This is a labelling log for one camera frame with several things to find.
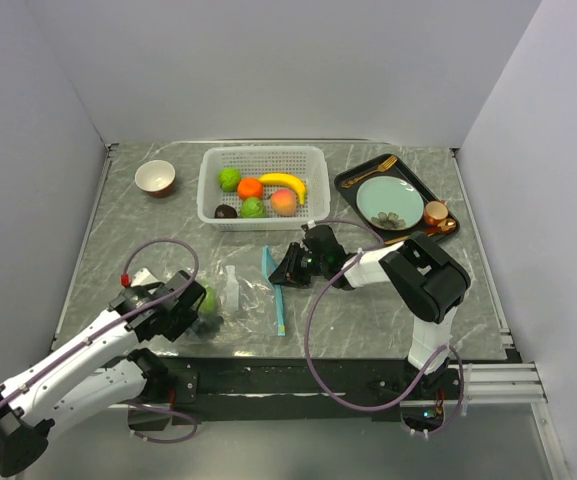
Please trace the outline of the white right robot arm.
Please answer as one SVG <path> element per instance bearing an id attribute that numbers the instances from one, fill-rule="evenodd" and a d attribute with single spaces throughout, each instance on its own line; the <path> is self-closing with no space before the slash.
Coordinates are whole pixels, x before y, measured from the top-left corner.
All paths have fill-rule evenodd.
<path id="1" fill-rule="evenodd" d="M 300 242 L 292 242 L 269 275 L 273 285 L 306 288 L 323 277 L 338 289 L 353 290 L 390 283 L 412 312 L 414 325 L 405 375 L 407 390 L 428 398 L 441 384 L 439 370 L 458 306 L 471 280 L 466 270 L 427 234 L 415 232 L 390 246 L 348 252 L 327 224 L 305 226 Z"/>

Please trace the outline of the clear zip top bag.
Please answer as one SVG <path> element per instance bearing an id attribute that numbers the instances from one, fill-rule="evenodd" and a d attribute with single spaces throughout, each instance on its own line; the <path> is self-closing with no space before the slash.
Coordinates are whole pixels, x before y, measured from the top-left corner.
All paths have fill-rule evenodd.
<path id="1" fill-rule="evenodd" d="M 269 281 L 276 268 L 269 246 L 237 247 L 220 254 L 203 268 L 198 282 L 212 287 L 218 297 L 215 316 L 223 318 L 220 332 L 212 339 L 200 339 L 190 330 L 186 337 L 205 344 L 239 348 L 245 344 L 267 344 L 287 337 L 283 294 Z"/>

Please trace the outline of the fake orange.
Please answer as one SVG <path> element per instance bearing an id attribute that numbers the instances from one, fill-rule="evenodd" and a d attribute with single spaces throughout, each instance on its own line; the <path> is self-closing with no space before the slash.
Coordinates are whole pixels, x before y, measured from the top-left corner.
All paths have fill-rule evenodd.
<path id="1" fill-rule="evenodd" d="M 257 178 L 242 178 L 237 186 L 237 194 L 242 201 L 249 198 L 262 199 L 264 186 Z"/>

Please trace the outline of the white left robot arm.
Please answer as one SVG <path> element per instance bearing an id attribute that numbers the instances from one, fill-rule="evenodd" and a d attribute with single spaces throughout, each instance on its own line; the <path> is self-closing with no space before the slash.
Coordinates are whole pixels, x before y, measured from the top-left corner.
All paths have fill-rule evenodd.
<path id="1" fill-rule="evenodd" d="M 167 282 L 142 270 L 79 334 L 0 383 L 0 475 L 32 465 L 50 440 L 106 407 L 168 400 L 176 381 L 145 342 L 174 341 L 198 318 L 206 290 L 177 272 Z"/>

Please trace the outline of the fake green round vegetable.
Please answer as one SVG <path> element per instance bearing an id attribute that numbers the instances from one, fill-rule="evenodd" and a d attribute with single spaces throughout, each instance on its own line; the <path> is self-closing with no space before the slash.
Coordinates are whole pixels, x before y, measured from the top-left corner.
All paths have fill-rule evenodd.
<path id="1" fill-rule="evenodd" d="M 267 211 L 263 201 L 257 197 L 249 197 L 243 201 L 240 208 L 242 218 L 266 218 Z"/>

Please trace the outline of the fake green leafy vegetable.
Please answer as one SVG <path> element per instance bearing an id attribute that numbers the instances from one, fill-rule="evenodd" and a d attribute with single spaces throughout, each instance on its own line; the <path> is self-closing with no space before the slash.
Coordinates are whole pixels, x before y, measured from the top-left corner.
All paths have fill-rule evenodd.
<path id="1" fill-rule="evenodd" d="M 218 310 L 218 297 L 215 290 L 210 287 L 205 287 L 205 296 L 198 307 L 198 312 L 203 316 L 215 316 Z"/>

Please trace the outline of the fake red apple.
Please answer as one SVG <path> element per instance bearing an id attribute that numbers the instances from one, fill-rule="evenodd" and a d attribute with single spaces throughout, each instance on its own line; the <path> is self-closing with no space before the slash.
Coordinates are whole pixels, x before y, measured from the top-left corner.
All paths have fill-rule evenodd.
<path id="1" fill-rule="evenodd" d="M 286 217 L 295 216 L 299 206 L 295 192 L 286 188 L 275 191 L 270 197 L 270 203 L 274 213 Z"/>

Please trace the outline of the fake green cabbage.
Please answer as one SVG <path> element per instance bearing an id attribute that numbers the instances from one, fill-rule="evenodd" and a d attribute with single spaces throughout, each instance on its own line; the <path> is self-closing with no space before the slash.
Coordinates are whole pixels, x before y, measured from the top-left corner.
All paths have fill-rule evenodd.
<path id="1" fill-rule="evenodd" d="M 236 192 L 241 179 L 241 173 L 236 168 L 224 168 L 218 174 L 219 187 L 224 192 Z"/>

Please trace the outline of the fake black grapes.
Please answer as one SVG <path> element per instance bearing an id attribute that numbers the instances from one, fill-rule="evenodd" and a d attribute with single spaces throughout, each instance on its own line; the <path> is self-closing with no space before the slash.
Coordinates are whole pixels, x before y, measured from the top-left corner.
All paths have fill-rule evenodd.
<path id="1" fill-rule="evenodd" d="M 190 331 L 200 339 L 212 339 L 221 330 L 223 318 L 217 317 L 200 317 L 190 326 Z"/>

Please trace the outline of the fake yellow banana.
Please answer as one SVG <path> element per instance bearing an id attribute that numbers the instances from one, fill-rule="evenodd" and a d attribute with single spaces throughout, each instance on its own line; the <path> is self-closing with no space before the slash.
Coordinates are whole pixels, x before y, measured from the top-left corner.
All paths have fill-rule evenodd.
<path id="1" fill-rule="evenodd" d="M 257 180 L 264 186 L 281 186 L 294 191 L 300 205 L 306 203 L 307 187 L 298 177 L 282 172 L 273 172 L 261 175 Z"/>

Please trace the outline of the fake dark purple fruit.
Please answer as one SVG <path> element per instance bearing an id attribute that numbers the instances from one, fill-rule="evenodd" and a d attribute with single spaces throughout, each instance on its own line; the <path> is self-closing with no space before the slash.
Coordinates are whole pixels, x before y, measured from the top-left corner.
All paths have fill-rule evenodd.
<path id="1" fill-rule="evenodd" d="M 237 217 L 237 210 L 227 204 L 218 205 L 214 211 L 215 219 L 235 219 Z"/>

